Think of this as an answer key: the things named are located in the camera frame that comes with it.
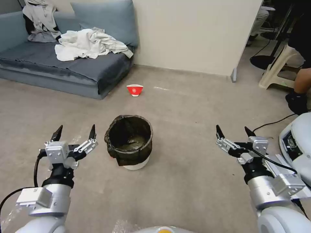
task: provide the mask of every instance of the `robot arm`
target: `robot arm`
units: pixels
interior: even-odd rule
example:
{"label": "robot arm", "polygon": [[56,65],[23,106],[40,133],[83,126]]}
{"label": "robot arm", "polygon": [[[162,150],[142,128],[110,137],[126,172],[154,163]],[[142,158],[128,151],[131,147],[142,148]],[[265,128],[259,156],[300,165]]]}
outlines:
{"label": "robot arm", "polygon": [[225,138],[219,126],[216,127],[216,144],[229,155],[236,157],[242,166],[244,181],[250,188],[252,205],[258,216],[260,233],[311,232],[311,222],[295,210],[291,197],[301,191],[305,184],[296,174],[279,174],[263,163],[268,140],[257,137],[247,128],[247,143],[234,143]]}
{"label": "robot arm", "polygon": [[71,202],[70,192],[74,186],[74,170],[78,168],[79,160],[85,158],[98,143],[95,125],[89,139],[81,145],[68,145],[66,141],[59,141],[62,129],[63,126],[60,126],[51,140],[45,142],[45,149],[41,149],[38,156],[48,157],[52,171],[50,177],[43,181],[41,187],[23,189],[16,201],[18,205],[29,208],[30,216],[38,217],[18,230],[18,233],[65,232],[64,223]]}

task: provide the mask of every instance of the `white wall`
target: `white wall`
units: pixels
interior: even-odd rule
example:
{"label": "white wall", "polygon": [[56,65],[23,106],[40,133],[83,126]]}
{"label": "white wall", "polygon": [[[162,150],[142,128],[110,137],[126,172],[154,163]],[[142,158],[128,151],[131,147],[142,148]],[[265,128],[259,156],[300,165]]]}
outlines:
{"label": "white wall", "polygon": [[[61,11],[70,2],[52,0]],[[262,0],[133,0],[140,47],[135,63],[231,75]]]}

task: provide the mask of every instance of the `black shoe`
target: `black shoe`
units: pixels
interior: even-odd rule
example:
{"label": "black shoe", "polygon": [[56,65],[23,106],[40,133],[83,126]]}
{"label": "black shoe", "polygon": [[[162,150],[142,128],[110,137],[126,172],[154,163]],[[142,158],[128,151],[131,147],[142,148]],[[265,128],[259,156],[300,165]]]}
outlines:
{"label": "black shoe", "polygon": [[248,38],[248,40],[254,41],[254,40],[256,39],[257,36],[258,36],[258,34],[254,35],[254,36],[250,35],[249,38]]}
{"label": "black shoe", "polygon": [[285,96],[288,107],[293,113],[301,115],[308,112],[306,94],[297,94],[295,92]]}
{"label": "black shoe", "polygon": [[254,35],[254,36],[249,36],[247,43],[246,43],[246,47],[249,47],[252,45],[253,41],[255,40],[255,38],[258,36],[258,34]]}

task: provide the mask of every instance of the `black garbage bag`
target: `black garbage bag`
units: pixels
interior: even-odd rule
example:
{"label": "black garbage bag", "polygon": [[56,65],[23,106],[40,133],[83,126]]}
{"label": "black garbage bag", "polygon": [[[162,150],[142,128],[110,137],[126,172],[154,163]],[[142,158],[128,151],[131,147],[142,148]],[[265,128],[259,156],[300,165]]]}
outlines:
{"label": "black garbage bag", "polygon": [[107,150],[119,166],[144,162],[152,150],[153,131],[149,121],[141,116],[120,115],[105,134]]}

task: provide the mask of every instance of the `black pants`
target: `black pants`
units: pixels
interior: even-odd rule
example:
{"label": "black pants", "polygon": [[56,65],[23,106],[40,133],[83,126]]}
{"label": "black pants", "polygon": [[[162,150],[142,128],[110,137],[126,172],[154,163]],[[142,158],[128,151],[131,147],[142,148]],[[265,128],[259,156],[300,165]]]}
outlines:
{"label": "black pants", "polygon": [[295,23],[288,45],[305,59],[302,69],[311,68],[311,14],[304,13]]}

